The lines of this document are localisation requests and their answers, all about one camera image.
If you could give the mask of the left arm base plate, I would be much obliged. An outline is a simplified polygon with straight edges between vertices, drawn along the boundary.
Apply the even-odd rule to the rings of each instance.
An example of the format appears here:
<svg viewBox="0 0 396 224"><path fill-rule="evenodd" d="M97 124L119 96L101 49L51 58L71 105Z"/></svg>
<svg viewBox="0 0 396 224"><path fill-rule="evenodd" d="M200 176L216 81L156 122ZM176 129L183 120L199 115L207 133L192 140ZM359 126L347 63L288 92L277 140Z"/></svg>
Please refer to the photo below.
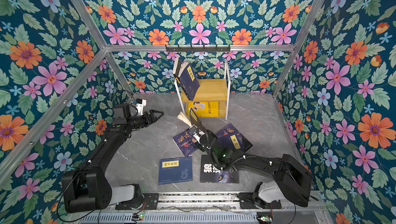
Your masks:
<svg viewBox="0 0 396 224"><path fill-rule="evenodd" d="M158 193L137 194L132 200L123 201L116 205L116 210L156 210L159 202Z"/></svg>

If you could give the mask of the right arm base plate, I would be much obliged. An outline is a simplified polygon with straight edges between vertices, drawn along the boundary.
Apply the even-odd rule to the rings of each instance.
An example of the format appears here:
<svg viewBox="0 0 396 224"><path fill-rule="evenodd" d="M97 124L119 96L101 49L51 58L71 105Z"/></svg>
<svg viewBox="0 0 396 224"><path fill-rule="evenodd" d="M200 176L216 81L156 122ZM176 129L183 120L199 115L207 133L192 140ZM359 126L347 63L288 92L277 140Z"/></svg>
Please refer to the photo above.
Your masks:
<svg viewBox="0 0 396 224"><path fill-rule="evenodd" d="M247 210L247 209L281 209L282 205L280 201L272 201L268 203L261 198L259 198L257 193L239 193L237 194L237 198L239 199L240 208Z"/></svg>

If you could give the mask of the yellow cartoon cover book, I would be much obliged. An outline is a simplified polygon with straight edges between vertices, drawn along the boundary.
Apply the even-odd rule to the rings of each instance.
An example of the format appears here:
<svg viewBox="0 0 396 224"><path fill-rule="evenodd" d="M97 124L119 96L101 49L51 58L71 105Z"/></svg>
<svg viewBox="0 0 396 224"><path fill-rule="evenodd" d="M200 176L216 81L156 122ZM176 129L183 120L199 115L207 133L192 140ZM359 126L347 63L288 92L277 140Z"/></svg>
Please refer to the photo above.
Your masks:
<svg viewBox="0 0 396 224"><path fill-rule="evenodd" d="M195 113L219 114L219 102L189 102L187 115L190 109L193 109Z"/></svg>

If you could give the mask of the navy book yellow label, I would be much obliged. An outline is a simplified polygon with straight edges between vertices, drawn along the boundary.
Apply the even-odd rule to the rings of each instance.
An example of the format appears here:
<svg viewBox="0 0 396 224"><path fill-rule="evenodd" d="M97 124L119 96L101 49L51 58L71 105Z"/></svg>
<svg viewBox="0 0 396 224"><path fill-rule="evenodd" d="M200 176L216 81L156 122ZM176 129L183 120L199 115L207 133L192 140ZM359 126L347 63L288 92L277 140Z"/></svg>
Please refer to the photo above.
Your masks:
<svg viewBox="0 0 396 224"><path fill-rule="evenodd" d="M200 83L190 63L182 64L178 73L178 79L187 98L193 101L200 87Z"/></svg>

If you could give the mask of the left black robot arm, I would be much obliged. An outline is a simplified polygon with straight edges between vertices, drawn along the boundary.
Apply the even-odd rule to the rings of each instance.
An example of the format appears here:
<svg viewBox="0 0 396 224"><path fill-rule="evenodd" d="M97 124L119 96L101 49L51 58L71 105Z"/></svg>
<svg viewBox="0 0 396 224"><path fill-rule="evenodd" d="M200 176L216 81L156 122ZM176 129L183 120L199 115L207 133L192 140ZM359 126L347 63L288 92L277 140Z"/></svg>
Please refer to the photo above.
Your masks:
<svg viewBox="0 0 396 224"><path fill-rule="evenodd" d="M78 169L66 172L61 179L67 213L103 210L117 203L132 209L144 205L139 184L111 186L105 172L131 133L155 123L164 113L157 110L139 113L136 106L127 103L114 106L113 113L113 123L106 128L100 144Z"/></svg>

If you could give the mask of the dark illustrated cover book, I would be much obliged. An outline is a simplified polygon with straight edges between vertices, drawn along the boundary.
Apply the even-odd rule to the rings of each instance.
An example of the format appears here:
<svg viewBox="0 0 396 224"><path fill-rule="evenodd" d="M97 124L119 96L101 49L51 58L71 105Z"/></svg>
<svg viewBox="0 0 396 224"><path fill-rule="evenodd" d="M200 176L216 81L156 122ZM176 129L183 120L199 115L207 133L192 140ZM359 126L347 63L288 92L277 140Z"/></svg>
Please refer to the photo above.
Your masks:
<svg viewBox="0 0 396 224"><path fill-rule="evenodd" d="M194 137L191 129L186 129L185 131L177 134L173 137L173 141L176 143L184 157L191 156L198 150L198 141Z"/></svg>

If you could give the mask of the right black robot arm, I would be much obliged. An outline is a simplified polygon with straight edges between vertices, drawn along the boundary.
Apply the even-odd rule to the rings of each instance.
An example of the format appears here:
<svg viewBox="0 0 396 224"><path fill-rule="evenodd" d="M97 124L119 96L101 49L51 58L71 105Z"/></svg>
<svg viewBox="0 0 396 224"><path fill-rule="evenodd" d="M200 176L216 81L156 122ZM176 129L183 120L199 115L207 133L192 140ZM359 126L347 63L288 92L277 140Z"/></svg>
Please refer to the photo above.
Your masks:
<svg viewBox="0 0 396 224"><path fill-rule="evenodd" d="M288 200L296 206L308 207L311 197L312 173L289 154L281 158L265 158L258 155L231 150L218 142L217 136L203 127L194 131L198 148L205 152L211 164L220 171L247 171L273 181L259 182L251 198L241 200L251 202L264 209L278 200Z"/></svg>

